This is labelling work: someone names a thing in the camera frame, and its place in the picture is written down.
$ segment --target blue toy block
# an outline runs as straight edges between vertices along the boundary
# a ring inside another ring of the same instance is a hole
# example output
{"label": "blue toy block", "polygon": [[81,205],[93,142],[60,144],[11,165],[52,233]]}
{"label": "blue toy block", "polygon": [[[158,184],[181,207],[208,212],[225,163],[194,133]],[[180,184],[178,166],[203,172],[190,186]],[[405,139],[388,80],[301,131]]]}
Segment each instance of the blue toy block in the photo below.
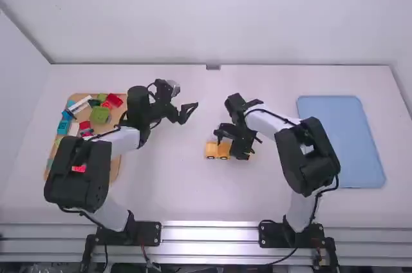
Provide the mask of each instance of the blue toy block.
{"label": "blue toy block", "polygon": [[61,120],[59,126],[57,128],[58,135],[67,135],[70,127],[70,121],[68,120]]}
{"label": "blue toy block", "polygon": [[[76,102],[74,101],[74,100],[69,100],[69,101],[67,101],[67,106],[66,106],[66,108],[69,108],[69,107],[71,107],[72,105],[74,105]],[[63,120],[72,120],[73,119],[73,117],[71,117],[67,112],[65,112],[65,111],[63,111],[62,112],[62,115],[63,115]]]}

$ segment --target cable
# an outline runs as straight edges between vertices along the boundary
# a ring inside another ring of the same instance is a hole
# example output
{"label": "cable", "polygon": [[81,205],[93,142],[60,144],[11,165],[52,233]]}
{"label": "cable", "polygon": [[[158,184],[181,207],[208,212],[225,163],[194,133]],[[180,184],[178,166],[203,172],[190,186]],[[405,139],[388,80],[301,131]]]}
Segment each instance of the cable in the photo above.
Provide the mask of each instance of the cable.
{"label": "cable", "polygon": [[277,115],[277,114],[275,114],[275,113],[273,113],[273,112],[270,112],[270,111],[268,111],[268,110],[266,110],[266,109],[261,109],[261,108],[251,109],[249,112],[247,112],[247,113],[245,114],[244,119],[246,119],[246,117],[248,116],[249,113],[257,112],[257,111],[258,111],[258,112],[263,112],[263,113],[270,114],[270,115],[272,115],[273,117],[276,117],[276,118],[278,118],[279,120],[282,120],[283,122],[285,122],[285,124],[289,124],[289,125],[291,125],[291,126],[297,127],[297,128],[299,128],[299,129],[303,132],[303,134],[304,134],[306,137],[308,137],[308,138],[311,139],[311,140],[314,139],[313,136],[309,133],[309,131],[306,130],[302,125],[300,125],[300,124],[295,124],[295,123],[293,123],[292,121],[288,120],[287,118],[281,117],[280,115]]}
{"label": "cable", "polygon": [[324,189],[323,191],[319,191],[319,192],[316,194],[316,196],[315,196],[314,210],[312,211],[312,215],[310,216],[309,224],[311,224],[311,223],[315,220],[315,214],[316,214],[317,206],[318,206],[318,204],[319,204],[319,199],[321,198],[321,196],[322,196],[324,193],[327,193],[327,192],[329,192],[329,191],[335,191],[335,190],[338,189],[338,188],[339,188],[339,177],[338,177],[338,175],[335,175],[335,186],[334,186],[334,187],[331,187],[331,188]]}
{"label": "cable", "polygon": [[64,207],[62,207],[61,205],[59,205],[59,209],[62,211],[62,212],[65,212],[65,213],[76,213],[76,214],[79,214],[80,216],[84,216],[84,217],[86,217],[89,221],[91,221],[92,223],[94,223],[95,225],[97,225],[98,227],[100,227],[100,228],[102,228],[102,229],[106,229],[106,230],[108,230],[105,226],[103,226],[103,224],[101,224],[101,223],[99,223],[98,221],[95,221],[93,218],[91,218],[89,215],[87,215],[85,212],[83,212],[83,211],[73,211],[73,210],[67,210],[67,209],[65,209]]}
{"label": "cable", "polygon": [[289,257],[291,257],[296,251],[297,251],[297,247],[295,247],[295,248],[293,249],[293,251],[290,252],[289,254],[287,254],[285,257],[282,257],[281,259],[276,260],[276,261],[273,261],[273,262],[271,262],[271,263],[267,263],[266,265],[275,265],[276,263],[282,262],[282,261],[288,259]]}
{"label": "cable", "polygon": [[106,243],[104,244],[104,255],[106,257],[106,262],[103,266],[102,273],[106,270],[106,268],[108,267],[108,263],[109,263],[108,245]]}
{"label": "cable", "polygon": [[[314,209],[313,209],[313,211],[312,211],[312,215],[311,215],[311,217],[310,217],[309,224],[311,224],[311,223],[315,220],[315,213],[316,213],[317,206],[318,206],[318,204],[319,204],[319,199],[321,198],[321,196],[322,196],[324,193],[327,193],[327,192],[329,192],[329,191],[335,191],[336,189],[339,188],[339,177],[338,177],[337,175],[335,175],[335,181],[336,181],[336,184],[335,184],[334,187],[324,189],[323,191],[319,191],[319,192],[316,194],[316,196],[315,196],[315,205],[314,205]],[[275,222],[274,222],[273,220],[262,220],[261,223],[275,223]],[[289,254],[287,254],[285,257],[282,257],[281,259],[276,260],[276,261],[273,261],[273,262],[271,262],[271,263],[267,263],[266,265],[275,265],[275,264],[277,264],[277,263],[279,263],[279,262],[282,262],[282,261],[288,259],[289,257],[291,257],[291,256],[297,251],[297,249],[298,249],[298,248],[295,247],[295,248],[294,248]]]}
{"label": "cable", "polygon": [[86,141],[92,141],[92,140],[94,140],[94,139],[99,139],[99,138],[101,138],[101,137],[110,135],[111,133],[116,133],[117,131],[120,131],[120,130],[122,129],[119,125],[115,125],[115,128],[116,128],[116,129],[113,129],[113,130],[111,130],[111,131],[108,131],[107,133],[99,133],[98,135],[92,136],[91,138],[88,138]]}
{"label": "cable", "polygon": [[282,121],[285,122],[286,124],[289,124],[289,125],[292,125],[292,126],[298,126],[298,124],[295,124],[295,123],[291,122],[291,121],[288,120],[287,118],[281,117],[280,115],[277,115],[277,114],[275,114],[275,113],[273,113],[273,112],[270,112],[270,111],[268,111],[268,110],[266,110],[266,109],[251,109],[248,113],[245,114],[245,118],[246,118],[250,113],[252,113],[252,112],[257,112],[257,111],[258,111],[258,112],[268,113],[268,114],[272,115],[273,117],[276,117],[276,118],[278,118],[279,120],[282,120]]}
{"label": "cable", "polygon": [[153,129],[153,128],[159,126],[159,124],[160,124],[161,121],[162,121],[161,119],[158,120],[153,126],[150,127],[150,129]]}

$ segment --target blue mat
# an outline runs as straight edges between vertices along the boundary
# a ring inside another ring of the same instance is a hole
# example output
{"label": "blue mat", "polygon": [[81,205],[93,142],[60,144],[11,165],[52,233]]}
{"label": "blue mat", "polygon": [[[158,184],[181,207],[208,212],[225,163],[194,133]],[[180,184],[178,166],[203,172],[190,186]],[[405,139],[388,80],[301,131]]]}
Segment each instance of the blue mat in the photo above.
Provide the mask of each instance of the blue mat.
{"label": "blue mat", "polygon": [[301,96],[301,118],[316,117],[341,163],[339,186],[380,188],[386,177],[362,103],[354,96]]}

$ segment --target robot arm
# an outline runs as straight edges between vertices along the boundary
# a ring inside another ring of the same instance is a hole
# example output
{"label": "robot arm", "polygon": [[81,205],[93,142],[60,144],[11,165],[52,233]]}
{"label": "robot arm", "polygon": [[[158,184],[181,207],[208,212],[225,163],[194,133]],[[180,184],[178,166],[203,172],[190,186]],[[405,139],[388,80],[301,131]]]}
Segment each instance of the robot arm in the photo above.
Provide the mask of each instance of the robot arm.
{"label": "robot arm", "polygon": [[[66,136],[50,168],[44,197],[64,212],[78,212],[104,229],[135,236],[133,213],[108,196],[111,160],[142,147],[149,138],[151,124],[161,119],[186,123],[198,103],[185,104],[178,111],[171,99],[180,92],[174,81],[156,79],[149,86],[134,86],[127,92],[127,111],[115,129],[101,135],[80,138]],[[155,102],[150,103],[149,96]]]}
{"label": "robot arm", "polygon": [[[337,189],[341,170],[338,158],[321,122],[314,118],[304,120],[271,112],[258,99],[246,102],[239,93],[225,101],[232,124],[222,123],[214,131],[218,144],[223,137],[232,139],[229,154],[248,160],[254,153],[252,144],[262,133],[276,142],[283,174],[292,188],[288,212],[281,223],[272,220],[260,222],[259,244],[262,248],[293,248],[279,263],[290,257],[298,248],[315,249],[314,269],[324,265],[319,253],[325,248],[329,266],[335,270],[339,264],[333,238],[325,238],[323,226],[313,223],[319,198],[326,191]],[[328,188],[336,179],[336,186]]]}
{"label": "robot arm", "polygon": [[316,195],[341,169],[321,122],[275,114],[261,100],[246,102],[239,93],[229,96],[225,106],[233,124],[222,123],[214,131],[218,142],[231,138],[230,155],[240,160],[254,153],[255,140],[261,142],[257,133],[276,142],[283,174],[293,190],[286,219],[294,231],[303,231],[313,220]]}

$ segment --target wooden board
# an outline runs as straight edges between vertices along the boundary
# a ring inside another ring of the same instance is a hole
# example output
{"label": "wooden board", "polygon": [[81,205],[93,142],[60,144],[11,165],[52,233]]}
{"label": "wooden board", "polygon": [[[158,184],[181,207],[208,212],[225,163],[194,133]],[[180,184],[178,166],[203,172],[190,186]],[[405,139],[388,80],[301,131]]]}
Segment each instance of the wooden board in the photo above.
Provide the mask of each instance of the wooden board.
{"label": "wooden board", "polygon": [[[95,99],[95,98],[97,98],[98,94],[76,93],[76,94],[73,94],[72,96],[70,96],[68,98],[68,101],[73,100],[75,102],[78,102],[81,99],[83,99],[84,97],[87,97],[88,95],[92,96]],[[105,133],[106,131],[112,130],[114,128],[114,125],[118,124],[118,120],[119,120],[120,116],[123,114],[124,111],[126,111],[126,109],[127,109],[127,106],[126,106],[127,94],[116,94],[116,95],[123,100],[123,104],[119,108],[116,108],[116,107],[113,106],[113,109],[110,110],[111,119],[108,123],[106,123],[106,124],[94,124],[94,123],[91,122],[91,128],[93,128],[95,130],[94,133],[93,133],[94,135],[97,135],[99,133]],[[62,111],[65,109],[66,104],[62,105]],[[80,122],[83,122],[85,120],[89,120],[90,114],[91,114],[91,107],[88,106],[86,109],[83,109],[82,111],[76,113],[75,116],[76,116],[77,120],[73,119],[71,122],[80,123]],[[51,147],[49,160],[53,159],[54,156],[56,155],[57,148],[59,147],[58,146],[59,140],[62,139],[63,137],[64,136],[56,135],[55,141],[53,142],[53,145]],[[110,183],[113,183],[117,179],[117,176],[118,176],[119,170],[120,170],[121,161],[122,161],[121,156],[119,156],[118,158],[111,161],[111,165],[110,165]],[[44,180],[46,180],[47,176],[49,175],[49,169],[47,168],[47,163],[46,163],[46,169],[44,171]]]}

